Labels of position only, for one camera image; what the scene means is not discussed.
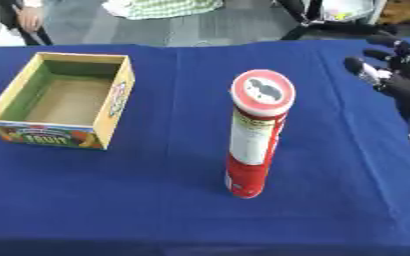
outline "blue tablecloth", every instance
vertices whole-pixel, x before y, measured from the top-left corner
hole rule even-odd
[[[364,47],[0,48],[0,92],[36,51],[128,54],[136,73],[108,151],[0,141],[0,255],[408,253],[407,127],[341,65]],[[289,77],[297,101],[264,193],[242,200],[224,187],[228,89],[250,69]]]

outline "white lid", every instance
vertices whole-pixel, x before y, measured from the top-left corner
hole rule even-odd
[[[295,88],[285,76],[271,70],[247,71],[231,87],[234,103],[259,117],[274,117],[289,111],[295,101]]]

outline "red can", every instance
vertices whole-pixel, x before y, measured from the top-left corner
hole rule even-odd
[[[266,176],[295,88],[283,75],[252,70],[235,79],[226,185],[241,198],[253,198],[264,189]]]

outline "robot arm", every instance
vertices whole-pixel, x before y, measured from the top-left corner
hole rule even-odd
[[[373,67],[354,57],[345,59],[345,67],[376,91],[395,99],[399,113],[409,125],[410,138],[410,43],[391,36],[373,36],[367,41],[393,49],[393,54],[376,49],[364,50],[365,56],[385,61],[387,67]]]

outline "open box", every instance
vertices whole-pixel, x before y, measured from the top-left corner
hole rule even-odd
[[[134,81],[128,56],[36,53],[0,95],[0,137],[107,149]]]

